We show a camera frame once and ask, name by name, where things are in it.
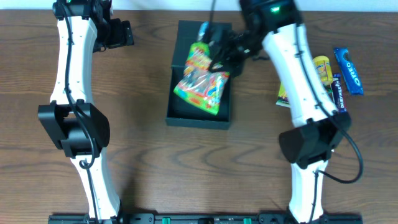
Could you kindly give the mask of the green gummy worms bag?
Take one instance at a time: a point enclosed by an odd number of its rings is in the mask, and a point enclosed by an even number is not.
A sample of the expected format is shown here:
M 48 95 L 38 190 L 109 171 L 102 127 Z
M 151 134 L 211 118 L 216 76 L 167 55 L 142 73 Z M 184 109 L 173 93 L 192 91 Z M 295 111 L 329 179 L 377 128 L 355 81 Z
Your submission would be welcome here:
M 174 88 L 174 93 L 185 102 L 212 115 L 220 110 L 221 97 L 228 72 L 210 73 L 210 49 L 208 44 L 195 42 L 190 46 L 183 78 Z

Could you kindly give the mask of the blue Oreo pack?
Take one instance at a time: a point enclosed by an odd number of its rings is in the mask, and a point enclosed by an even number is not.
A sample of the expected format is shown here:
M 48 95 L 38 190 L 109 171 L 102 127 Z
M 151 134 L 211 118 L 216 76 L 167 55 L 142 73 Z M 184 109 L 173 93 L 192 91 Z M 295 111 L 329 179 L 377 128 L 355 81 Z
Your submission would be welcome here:
M 351 59 L 349 50 L 347 48 L 336 47 L 333 49 L 333 52 L 349 93 L 351 95 L 364 95 L 363 84 Z

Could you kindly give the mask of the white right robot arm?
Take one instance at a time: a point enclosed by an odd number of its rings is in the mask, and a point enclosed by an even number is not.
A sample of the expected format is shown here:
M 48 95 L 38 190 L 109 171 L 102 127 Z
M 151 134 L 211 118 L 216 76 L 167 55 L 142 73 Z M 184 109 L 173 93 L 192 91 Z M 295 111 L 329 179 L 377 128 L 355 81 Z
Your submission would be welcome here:
M 351 118 L 339 113 L 321 83 L 294 1 L 240 1 L 246 29 L 226 34 L 211 58 L 210 72 L 233 71 L 264 50 L 287 92 L 293 129 L 279 146 L 292 168 L 291 223 L 323 223 L 322 181 L 332 151 L 346 136 Z

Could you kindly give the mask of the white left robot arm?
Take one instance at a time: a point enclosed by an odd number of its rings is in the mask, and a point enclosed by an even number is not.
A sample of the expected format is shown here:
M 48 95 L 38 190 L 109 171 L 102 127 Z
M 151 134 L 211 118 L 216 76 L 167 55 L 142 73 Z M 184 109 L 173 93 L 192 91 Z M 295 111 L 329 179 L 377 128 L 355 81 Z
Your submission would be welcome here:
M 111 0 L 55 1 L 60 50 L 50 102 L 38 118 L 55 147 L 64 152 L 82 181 L 89 211 L 58 214 L 49 223 L 128 223 L 106 162 L 107 117 L 95 106 L 91 89 L 93 54 L 133 45 L 129 21 L 113 19 Z

